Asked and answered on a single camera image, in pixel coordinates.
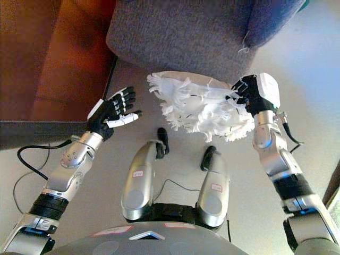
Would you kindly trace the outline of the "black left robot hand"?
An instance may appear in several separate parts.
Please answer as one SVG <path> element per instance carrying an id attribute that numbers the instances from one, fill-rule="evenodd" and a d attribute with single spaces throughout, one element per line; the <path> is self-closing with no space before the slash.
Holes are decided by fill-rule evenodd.
<path id="1" fill-rule="evenodd" d="M 108 140 L 115 128 L 132 123 L 142 116 L 140 110 L 128 112 L 133 108 L 135 97 L 134 88 L 126 87 L 108 100 L 98 100 L 88 114 L 86 130 L 100 135 L 103 141 Z"/>

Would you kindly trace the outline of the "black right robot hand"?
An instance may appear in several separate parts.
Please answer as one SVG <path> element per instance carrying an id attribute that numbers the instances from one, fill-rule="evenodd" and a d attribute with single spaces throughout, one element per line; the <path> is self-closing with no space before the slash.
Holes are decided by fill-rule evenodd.
<path id="1" fill-rule="evenodd" d="M 277 81 L 267 73 L 247 75 L 232 86 L 232 93 L 225 96 L 227 101 L 244 106 L 255 116 L 263 111 L 277 113 L 280 98 Z"/>

